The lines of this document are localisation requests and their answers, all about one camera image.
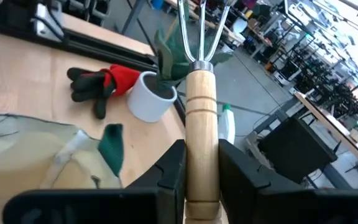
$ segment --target plant pot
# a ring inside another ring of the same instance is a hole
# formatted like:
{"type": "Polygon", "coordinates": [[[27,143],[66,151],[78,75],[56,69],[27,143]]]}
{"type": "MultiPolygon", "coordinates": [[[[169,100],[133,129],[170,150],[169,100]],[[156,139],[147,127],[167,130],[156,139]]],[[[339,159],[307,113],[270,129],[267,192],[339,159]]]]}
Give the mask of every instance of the plant pot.
{"type": "Polygon", "coordinates": [[[157,86],[155,72],[142,72],[128,97],[132,114],[145,122],[157,122],[177,99],[175,87],[161,90],[157,86]]]}

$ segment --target workbench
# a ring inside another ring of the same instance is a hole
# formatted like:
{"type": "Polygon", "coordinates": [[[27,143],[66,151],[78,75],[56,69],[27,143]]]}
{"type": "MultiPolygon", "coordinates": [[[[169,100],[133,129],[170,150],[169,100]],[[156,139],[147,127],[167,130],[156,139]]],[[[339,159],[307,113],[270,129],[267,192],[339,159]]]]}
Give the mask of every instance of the workbench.
{"type": "MultiPolygon", "coordinates": [[[[63,26],[112,44],[152,54],[146,44],[64,14],[63,26]]],[[[80,55],[0,34],[0,114],[33,116],[59,123],[74,124],[92,138],[99,139],[110,123],[124,126],[123,186],[141,176],[177,140],[185,137],[185,127],[172,106],[156,123],[135,118],[126,105],[127,96],[112,98],[102,121],[94,118],[92,102],[71,100],[70,67],[89,70],[110,64],[80,55]]]]}

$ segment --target table surface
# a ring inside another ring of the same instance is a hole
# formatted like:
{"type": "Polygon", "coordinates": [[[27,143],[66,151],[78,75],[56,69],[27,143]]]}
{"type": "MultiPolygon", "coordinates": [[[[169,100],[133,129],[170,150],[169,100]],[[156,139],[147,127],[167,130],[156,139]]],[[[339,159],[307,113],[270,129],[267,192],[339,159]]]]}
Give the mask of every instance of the table surface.
{"type": "MultiPolygon", "coordinates": [[[[152,53],[148,45],[136,40],[68,15],[63,18],[63,25],[69,29],[152,53]]],[[[74,103],[70,98],[70,80],[66,76],[70,67],[99,70],[109,64],[0,34],[0,113],[74,124],[98,139],[107,124],[123,124],[125,158],[120,174],[123,186],[141,176],[177,139],[184,138],[185,128],[174,106],[160,121],[145,123],[128,110],[126,95],[111,98],[106,118],[95,119],[93,102],[74,103]]]]}
{"type": "MultiPolygon", "coordinates": [[[[173,6],[175,8],[177,8],[177,6],[178,6],[177,0],[164,0],[164,1],[169,3],[171,6],[173,6]]],[[[189,0],[189,15],[194,19],[198,19],[199,16],[194,12],[195,7],[197,7],[197,4],[195,4],[194,2],[189,0]]],[[[210,28],[216,27],[216,25],[210,21],[205,21],[205,24],[210,28]]],[[[229,37],[229,40],[231,40],[231,41],[235,40],[235,41],[242,43],[242,39],[238,38],[229,28],[224,26],[223,30],[227,32],[227,36],[229,37]]]]}
{"type": "Polygon", "coordinates": [[[314,104],[306,99],[306,96],[300,92],[294,94],[305,107],[327,128],[332,135],[345,144],[347,148],[358,159],[358,142],[351,138],[349,130],[347,130],[336,118],[329,114],[326,110],[317,108],[314,104]]]}

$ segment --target red glove cuff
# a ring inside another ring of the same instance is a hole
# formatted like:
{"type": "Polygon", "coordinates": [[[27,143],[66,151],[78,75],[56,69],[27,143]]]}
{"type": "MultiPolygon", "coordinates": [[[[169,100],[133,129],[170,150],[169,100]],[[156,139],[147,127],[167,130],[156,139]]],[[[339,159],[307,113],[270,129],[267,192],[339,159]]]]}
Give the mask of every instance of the red glove cuff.
{"type": "Polygon", "coordinates": [[[137,70],[116,64],[112,64],[109,70],[101,69],[101,71],[111,74],[105,76],[104,86],[108,86],[112,78],[116,81],[116,91],[112,94],[113,96],[121,96],[132,88],[140,75],[140,72],[137,70]]]}

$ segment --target green cap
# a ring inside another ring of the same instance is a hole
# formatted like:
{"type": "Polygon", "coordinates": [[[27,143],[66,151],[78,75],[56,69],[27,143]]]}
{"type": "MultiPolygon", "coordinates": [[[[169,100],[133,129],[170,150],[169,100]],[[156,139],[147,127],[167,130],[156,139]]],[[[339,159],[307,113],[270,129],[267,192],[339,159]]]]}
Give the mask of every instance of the green cap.
{"type": "Polygon", "coordinates": [[[230,110],[230,108],[231,108],[230,105],[223,105],[223,111],[224,110],[230,110]]]}

